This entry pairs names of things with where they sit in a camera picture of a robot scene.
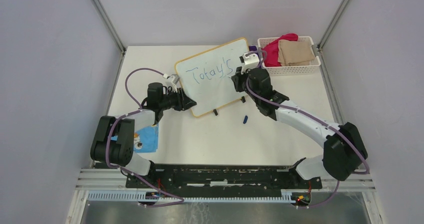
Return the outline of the yellow framed whiteboard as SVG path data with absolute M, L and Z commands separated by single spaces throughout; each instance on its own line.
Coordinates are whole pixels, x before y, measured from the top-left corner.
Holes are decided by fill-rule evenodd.
M 231 77 L 241 66 L 240 56 L 249 51 L 241 37 L 202 51 L 174 65 L 185 94 L 196 102 L 190 110 L 195 117 L 222 108 L 243 97 L 236 92 Z

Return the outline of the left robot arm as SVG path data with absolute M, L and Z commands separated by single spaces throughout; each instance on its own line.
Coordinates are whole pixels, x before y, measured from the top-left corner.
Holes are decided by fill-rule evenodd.
M 100 118 L 90 148 L 91 159 L 138 175 L 140 184 L 153 187 L 157 182 L 157 174 L 151 171 L 153 162 L 134 153 L 136 131 L 158 124 L 166 110 L 186 111 L 196 104 L 182 88 L 150 83 L 141 108 L 118 117 Z

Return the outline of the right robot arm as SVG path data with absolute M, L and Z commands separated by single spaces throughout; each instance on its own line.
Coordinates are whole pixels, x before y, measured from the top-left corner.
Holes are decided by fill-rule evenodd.
M 288 178 L 293 187 L 302 188 L 310 179 L 325 175 L 345 181 L 351 174 L 370 172 L 368 153 L 354 124 L 325 121 L 300 108 L 273 89 L 264 69 L 238 67 L 231 79 L 235 90 L 248 94 L 264 116 L 295 128 L 321 146 L 322 154 L 295 163 L 295 171 Z M 365 171 L 358 171 L 360 165 L 365 166 Z

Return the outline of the red cloth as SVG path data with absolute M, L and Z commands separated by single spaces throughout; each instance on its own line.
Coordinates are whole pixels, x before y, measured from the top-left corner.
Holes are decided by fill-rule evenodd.
M 282 35 L 276 40 L 270 42 L 263 48 L 263 51 L 266 52 L 266 59 L 264 60 L 265 67 L 280 67 L 285 66 L 285 61 L 279 61 L 279 41 L 288 40 L 288 41 L 298 41 L 299 36 L 295 33 L 288 33 Z

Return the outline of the blue cartoon cloth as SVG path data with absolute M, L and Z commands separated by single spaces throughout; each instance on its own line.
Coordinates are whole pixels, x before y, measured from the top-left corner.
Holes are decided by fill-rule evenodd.
M 118 144 L 118 139 L 123 141 L 124 150 L 132 149 L 135 153 L 155 153 L 159 143 L 159 127 L 158 125 L 147 126 L 141 129 L 132 127 L 131 123 L 124 124 L 124 131 L 120 135 L 121 124 L 119 123 L 110 138 L 110 147 Z

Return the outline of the beige folded cloth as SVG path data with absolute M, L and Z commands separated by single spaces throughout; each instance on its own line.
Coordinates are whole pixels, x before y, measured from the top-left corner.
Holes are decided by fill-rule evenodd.
M 277 60 L 282 66 L 308 66 L 315 56 L 307 41 L 278 41 Z

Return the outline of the white plastic basket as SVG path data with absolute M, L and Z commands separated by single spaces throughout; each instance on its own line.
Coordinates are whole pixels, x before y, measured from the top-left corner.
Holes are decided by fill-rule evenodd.
M 314 59 L 309 61 L 308 65 L 304 66 L 278 66 L 266 67 L 262 64 L 262 68 L 267 70 L 270 76 L 285 76 L 285 75 L 306 75 L 319 71 L 321 66 L 321 59 L 319 57 L 318 47 L 314 44 L 310 36 L 299 36 L 298 41 L 305 41 L 309 44 L 311 51 L 315 55 Z

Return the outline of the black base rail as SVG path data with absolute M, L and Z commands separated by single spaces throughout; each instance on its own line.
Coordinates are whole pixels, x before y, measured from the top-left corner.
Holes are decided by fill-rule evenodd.
M 290 166 L 154 164 L 144 177 L 161 189 L 155 197 L 278 198 L 282 190 L 321 189 L 319 177 L 304 180 Z

